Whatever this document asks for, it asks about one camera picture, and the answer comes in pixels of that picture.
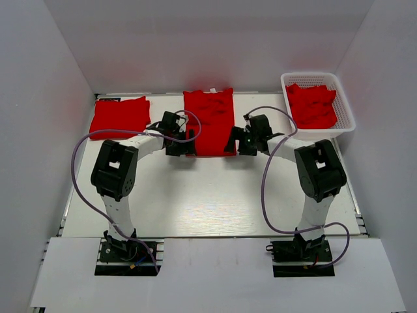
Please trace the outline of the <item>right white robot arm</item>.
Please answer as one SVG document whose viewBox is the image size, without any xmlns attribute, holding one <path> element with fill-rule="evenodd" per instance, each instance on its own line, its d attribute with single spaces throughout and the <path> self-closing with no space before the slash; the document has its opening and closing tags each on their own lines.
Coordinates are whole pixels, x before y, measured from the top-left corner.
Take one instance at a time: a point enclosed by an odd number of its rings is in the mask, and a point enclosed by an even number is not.
<svg viewBox="0 0 417 313">
<path fill-rule="evenodd" d="M 240 155 L 255 156 L 262 153 L 268 156 L 261 179 L 261 209 L 264 220 L 271 230 L 292 235 L 294 253 L 302 260 L 309 260 L 324 244 L 324 229 L 330 205 L 347 182 L 340 159 L 329 140 L 307 143 L 294 139 L 294 133 L 273 133 L 265 115 L 246 114 L 244 119 L 245 127 L 231 128 L 224 151 L 230 153 L 236 149 Z M 267 217 L 265 187 L 273 157 L 296 164 L 300 187 L 305 195 L 302 216 L 293 231 L 275 228 Z"/>
</svg>

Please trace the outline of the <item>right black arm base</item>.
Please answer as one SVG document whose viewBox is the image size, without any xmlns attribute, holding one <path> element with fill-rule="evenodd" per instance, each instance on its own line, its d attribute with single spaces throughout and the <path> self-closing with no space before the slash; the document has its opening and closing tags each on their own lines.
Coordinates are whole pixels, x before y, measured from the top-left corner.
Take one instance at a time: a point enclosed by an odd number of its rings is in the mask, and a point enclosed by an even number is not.
<svg viewBox="0 0 417 313">
<path fill-rule="evenodd" d="M 292 241 L 271 241 L 265 250 L 272 256 L 274 278 L 313 278 L 335 276 L 334 266 L 323 268 L 333 261 L 327 240 L 321 246 L 303 251 Z"/>
</svg>

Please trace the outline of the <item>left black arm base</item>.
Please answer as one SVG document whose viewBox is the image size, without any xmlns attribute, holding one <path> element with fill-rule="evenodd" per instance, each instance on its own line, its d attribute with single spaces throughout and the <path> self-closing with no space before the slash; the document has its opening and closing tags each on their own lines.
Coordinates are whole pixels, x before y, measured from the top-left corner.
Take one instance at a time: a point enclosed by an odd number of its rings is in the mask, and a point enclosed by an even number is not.
<svg viewBox="0 0 417 313">
<path fill-rule="evenodd" d="M 146 248 L 134 243 L 129 252 L 111 246 L 104 239 L 101 240 L 94 275 L 95 276 L 130 276 L 155 277 L 162 267 L 164 256 L 163 241 L 145 241 L 152 252 L 158 270 L 154 266 L 151 255 Z"/>
</svg>

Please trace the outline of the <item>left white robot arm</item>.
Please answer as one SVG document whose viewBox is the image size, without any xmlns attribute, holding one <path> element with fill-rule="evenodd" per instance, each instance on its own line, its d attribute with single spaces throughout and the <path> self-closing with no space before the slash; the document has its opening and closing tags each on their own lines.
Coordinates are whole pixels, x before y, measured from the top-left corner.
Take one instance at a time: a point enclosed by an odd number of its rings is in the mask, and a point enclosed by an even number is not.
<svg viewBox="0 0 417 313">
<path fill-rule="evenodd" d="M 195 114 L 188 110 L 164 112 L 162 120 L 149 125 L 143 134 L 119 142 L 105 140 L 99 150 L 91 183 L 104 202 L 110 218 L 106 241 L 123 260 L 137 254 L 136 229 L 130 215 L 128 196 L 136 180 L 137 163 L 142 158 L 164 150 L 166 155 L 195 155 L 195 139 L 201 134 L 187 131 L 186 124 Z"/>
</svg>

